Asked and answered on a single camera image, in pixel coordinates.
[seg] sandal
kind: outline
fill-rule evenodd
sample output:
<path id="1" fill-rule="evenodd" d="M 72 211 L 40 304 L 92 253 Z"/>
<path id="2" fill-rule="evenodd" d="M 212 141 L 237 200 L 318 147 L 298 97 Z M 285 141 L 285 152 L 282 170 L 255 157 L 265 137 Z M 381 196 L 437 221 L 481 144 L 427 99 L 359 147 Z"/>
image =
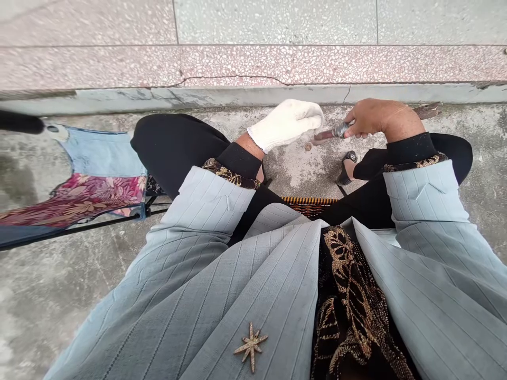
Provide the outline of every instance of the sandal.
<path id="1" fill-rule="evenodd" d="M 340 173 L 340 175 L 338 176 L 338 179 L 336 180 L 336 184 L 338 186 L 345 186 L 345 185 L 348 185 L 350 182 L 352 182 L 352 180 L 347 175 L 347 171 L 345 170 L 345 165 L 343 164 L 343 161 L 345 161 L 346 159 L 349 159 L 349 160 L 353 161 L 354 163 L 358 162 L 357 154 L 353 150 L 349 150 L 347 152 L 347 154 L 345 155 L 345 157 L 342 158 L 342 172 Z"/>

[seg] hand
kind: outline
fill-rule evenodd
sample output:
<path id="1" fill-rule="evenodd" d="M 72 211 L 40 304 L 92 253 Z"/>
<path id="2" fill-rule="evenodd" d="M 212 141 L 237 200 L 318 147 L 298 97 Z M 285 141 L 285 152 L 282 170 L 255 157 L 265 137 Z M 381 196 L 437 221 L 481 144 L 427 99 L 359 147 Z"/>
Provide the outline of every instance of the hand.
<path id="1" fill-rule="evenodd" d="M 250 138 L 264 153 L 295 141 L 301 134 L 324 123 L 322 109 L 316 103 L 287 99 L 263 120 L 247 129 Z"/>
<path id="2" fill-rule="evenodd" d="M 393 100 L 364 99 L 356 103 L 345 117 L 345 122 L 354 121 L 344 138 L 356 136 L 366 138 L 368 134 L 383 132 L 388 143 L 426 132 L 419 116 L 406 104 Z"/>

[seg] red floral fabric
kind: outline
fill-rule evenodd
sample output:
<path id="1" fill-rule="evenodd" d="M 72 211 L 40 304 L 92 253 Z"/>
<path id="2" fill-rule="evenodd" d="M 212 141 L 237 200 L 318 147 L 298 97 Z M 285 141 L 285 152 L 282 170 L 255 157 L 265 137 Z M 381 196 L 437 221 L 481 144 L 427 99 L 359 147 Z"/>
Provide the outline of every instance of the red floral fabric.
<path id="1" fill-rule="evenodd" d="M 74 173 L 49 200 L 0 214 L 0 225 L 66 228 L 83 219 L 143 202 L 146 177 L 93 177 Z"/>

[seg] black sleeve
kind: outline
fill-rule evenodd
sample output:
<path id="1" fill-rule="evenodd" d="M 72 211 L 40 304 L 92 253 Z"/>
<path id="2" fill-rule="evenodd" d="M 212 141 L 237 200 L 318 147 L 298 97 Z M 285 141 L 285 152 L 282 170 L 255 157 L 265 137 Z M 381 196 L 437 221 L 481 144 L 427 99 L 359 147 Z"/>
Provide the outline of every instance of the black sleeve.
<path id="1" fill-rule="evenodd" d="M 429 132 L 387 144 L 387 164 L 414 163 L 437 155 Z"/>
<path id="2" fill-rule="evenodd" d="M 241 177 L 255 179 L 262 161 L 248 153 L 241 146 L 233 142 L 229 145 L 217 161 L 233 173 Z"/>

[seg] gold brooch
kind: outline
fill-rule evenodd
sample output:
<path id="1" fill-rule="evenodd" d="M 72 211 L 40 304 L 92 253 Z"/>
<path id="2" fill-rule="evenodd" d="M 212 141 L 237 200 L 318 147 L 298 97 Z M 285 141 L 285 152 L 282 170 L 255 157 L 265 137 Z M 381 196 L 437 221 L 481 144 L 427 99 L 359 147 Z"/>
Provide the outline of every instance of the gold brooch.
<path id="1" fill-rule="evenodd" d="M 246 343 L 245 345 L 242 345 L 240 348 L 238 348 L 236 351 L 234 351 L 235 354 L 239 354 L 240 352 L 245 351 L 245 355 L 243 356 L 242 363 L 245 362 L 248 355 L 250 355 L 250 367 L 252 368 L 252 373 L 255 371 L 255 351 L 258 353 L 262 353 L 262 350 L 258 346 L 259 343 L 265 341 L 268 336 L 263 335 L 259 337 L 260 330 L 257 331 L 254 335 L 254 326 L 252 325 L 252 322 L 250 322 L 250 338 L 243 338 L 243 341 Z"/>

